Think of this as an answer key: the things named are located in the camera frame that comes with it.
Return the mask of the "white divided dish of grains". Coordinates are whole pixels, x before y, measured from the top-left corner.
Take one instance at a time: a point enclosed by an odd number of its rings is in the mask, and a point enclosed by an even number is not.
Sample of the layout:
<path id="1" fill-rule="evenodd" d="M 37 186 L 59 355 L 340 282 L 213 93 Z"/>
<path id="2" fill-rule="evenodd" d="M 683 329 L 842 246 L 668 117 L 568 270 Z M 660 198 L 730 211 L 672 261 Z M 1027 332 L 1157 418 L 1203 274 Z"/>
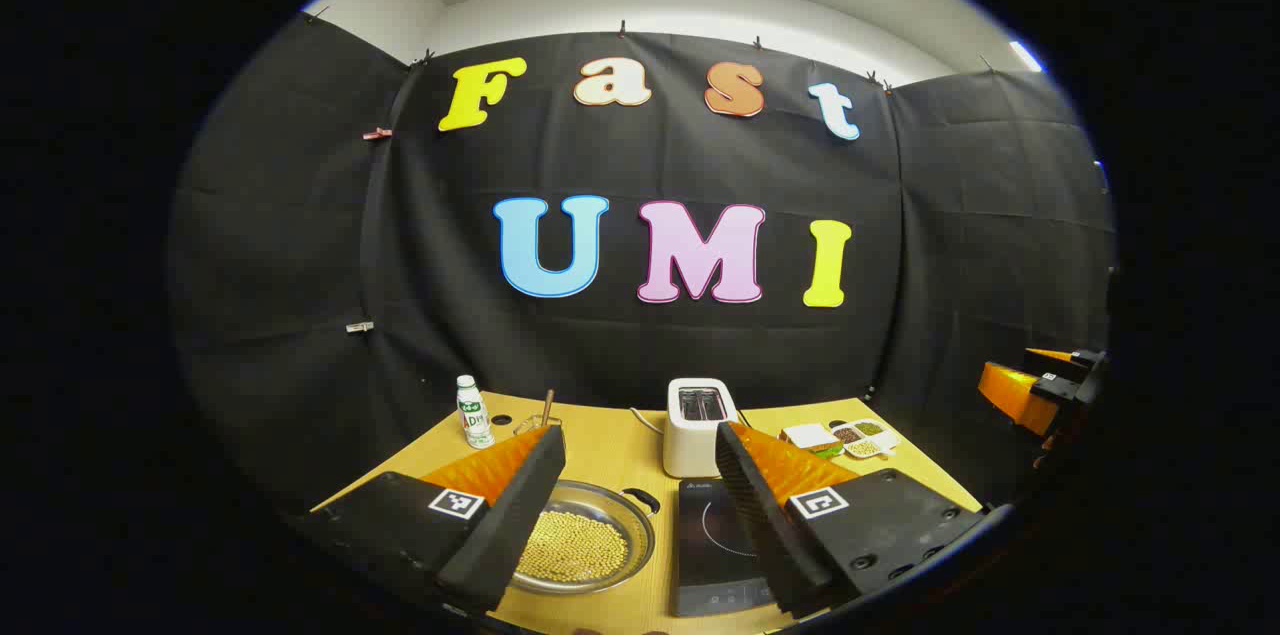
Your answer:
<path id="1" fill-rule="evenodd" d="M 878 419 L 840 424 L 829 433 L 844 444 L 845 453 L 856 460 L 891 456 L 901 443 L 900 435 Z"/>

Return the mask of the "black induction cooktop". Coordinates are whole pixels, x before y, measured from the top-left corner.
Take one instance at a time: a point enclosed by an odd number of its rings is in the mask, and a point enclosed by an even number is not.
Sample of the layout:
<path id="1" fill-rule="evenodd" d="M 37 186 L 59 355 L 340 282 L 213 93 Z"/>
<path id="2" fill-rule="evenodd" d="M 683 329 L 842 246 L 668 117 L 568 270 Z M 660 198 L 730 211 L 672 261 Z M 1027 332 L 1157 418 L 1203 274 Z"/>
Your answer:
<path id="1" fill-rule="evenodd" d="M 678 483 L 672 615 L 730 615 L 774 606 L 732 498 L 719 479 Z"/>

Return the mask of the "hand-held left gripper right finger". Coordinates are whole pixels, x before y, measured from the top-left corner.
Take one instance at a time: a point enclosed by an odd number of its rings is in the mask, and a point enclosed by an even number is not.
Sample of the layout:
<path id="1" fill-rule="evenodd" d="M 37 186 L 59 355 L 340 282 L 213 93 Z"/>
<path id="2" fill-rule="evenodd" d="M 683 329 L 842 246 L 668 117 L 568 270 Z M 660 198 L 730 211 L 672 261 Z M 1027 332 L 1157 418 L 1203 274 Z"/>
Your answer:
<path id="1" fill-rule="evenodd" d="M 897 469 L 855 474 L 733 421 L 717 425 L 716 463 L 776 604 L 795 620 L 886 598 L 1001 515 Z"/>

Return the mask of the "pile of soybeans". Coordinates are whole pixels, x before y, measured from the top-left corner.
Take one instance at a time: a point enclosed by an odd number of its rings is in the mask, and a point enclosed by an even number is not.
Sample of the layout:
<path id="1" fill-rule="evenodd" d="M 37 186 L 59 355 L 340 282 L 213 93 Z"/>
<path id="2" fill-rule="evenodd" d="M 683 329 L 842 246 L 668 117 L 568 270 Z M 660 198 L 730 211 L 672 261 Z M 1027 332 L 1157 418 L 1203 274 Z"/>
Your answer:
<path id="1" fill-rule="evenodd" d="M 516 572 L 558 584 L 595 581 L 622 568 L 628 553 L 630 545 L 616 526 L 571 512 L 544 511 Z"/>

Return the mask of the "white drink bottle green label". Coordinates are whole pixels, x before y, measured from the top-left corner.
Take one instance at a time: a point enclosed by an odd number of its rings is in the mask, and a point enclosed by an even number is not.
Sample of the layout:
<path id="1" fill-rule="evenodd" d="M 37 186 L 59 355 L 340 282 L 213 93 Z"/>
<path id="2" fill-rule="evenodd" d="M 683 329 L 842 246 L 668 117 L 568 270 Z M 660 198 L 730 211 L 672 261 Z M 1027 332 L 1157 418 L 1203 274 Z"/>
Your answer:
<path id="1" fill-rule="evenodd" d="M 462 421 L 463 437 L 475 449 L 486 449 L 495 444 L 492 424 L 483 394 L 471 375 L 456 379 L 456 403 Z"/>

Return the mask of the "black backdrop cloth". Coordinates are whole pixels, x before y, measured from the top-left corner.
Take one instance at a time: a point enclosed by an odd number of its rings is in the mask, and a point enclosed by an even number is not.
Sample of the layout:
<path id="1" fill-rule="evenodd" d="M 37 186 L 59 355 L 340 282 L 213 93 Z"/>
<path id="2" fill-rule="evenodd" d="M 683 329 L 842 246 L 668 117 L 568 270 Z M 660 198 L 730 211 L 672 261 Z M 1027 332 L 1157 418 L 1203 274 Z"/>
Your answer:
<path id="1" fill-rule="evenodd" d="M 1039 443 L 980 371 L 1102 351 L 1114 247 L 1105 173 L 1047 76 L 883 92 L 611 33 L 406 67 L 296 20 L 196 140 L 168 277 L 195 398 L 287 510 L 452 414 L 463 374 L 622 410 L 660 408 L 675 376 L 749 410 L 868 396 L 996 504 Z"/>

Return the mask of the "steel pot with black handles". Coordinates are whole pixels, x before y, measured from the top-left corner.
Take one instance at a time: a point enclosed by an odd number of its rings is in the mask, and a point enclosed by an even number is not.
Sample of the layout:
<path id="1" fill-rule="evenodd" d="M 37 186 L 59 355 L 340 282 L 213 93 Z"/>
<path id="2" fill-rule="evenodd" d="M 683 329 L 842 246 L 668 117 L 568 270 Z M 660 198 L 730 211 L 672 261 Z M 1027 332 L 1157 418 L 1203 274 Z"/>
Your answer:
<path id="1" fill-rule="evenodd" d="M 613 492 L 590 483 L 559 480 L 541 512 L 544 511 L 571 512 L 616 526 L 630 545 L 628 558 L 608 579 L 579 584 L 529 579 L 515 571 L 511 585 L 520 590 L 552 595 L 604 591 L 643 571 L 657 549 L 657 531 L 652 521 L 660 511 L 660 503 L 648 492 L 635 488 Z"/>

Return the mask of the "white toaster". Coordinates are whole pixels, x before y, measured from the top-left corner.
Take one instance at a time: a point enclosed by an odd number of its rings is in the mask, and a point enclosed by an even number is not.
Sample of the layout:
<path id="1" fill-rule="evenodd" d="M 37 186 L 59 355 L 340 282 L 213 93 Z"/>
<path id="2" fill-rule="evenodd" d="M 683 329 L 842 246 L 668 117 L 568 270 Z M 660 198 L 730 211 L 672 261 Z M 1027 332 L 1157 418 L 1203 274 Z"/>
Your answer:
<path id="1" fill-rule="evenodd" d="M 727 385 L 714 376 L 676 376 L 667 390 L 662 463 L 676 479 L 718 478 L 718 424 L 742 419 Z"/>

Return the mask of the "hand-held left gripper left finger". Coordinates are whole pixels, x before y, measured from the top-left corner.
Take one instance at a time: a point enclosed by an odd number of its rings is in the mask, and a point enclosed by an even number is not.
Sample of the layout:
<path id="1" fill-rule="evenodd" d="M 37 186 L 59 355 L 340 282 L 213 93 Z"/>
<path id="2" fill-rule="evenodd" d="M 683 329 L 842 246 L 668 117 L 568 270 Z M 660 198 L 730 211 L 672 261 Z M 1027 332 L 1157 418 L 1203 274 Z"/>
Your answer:
<path id="1" fill-rule="evenodd" d="M 416 606 L 494 611 L 564 467 L 552 424 L 424 478 L 387 471 L 301 516 L 300 530 Z"/>

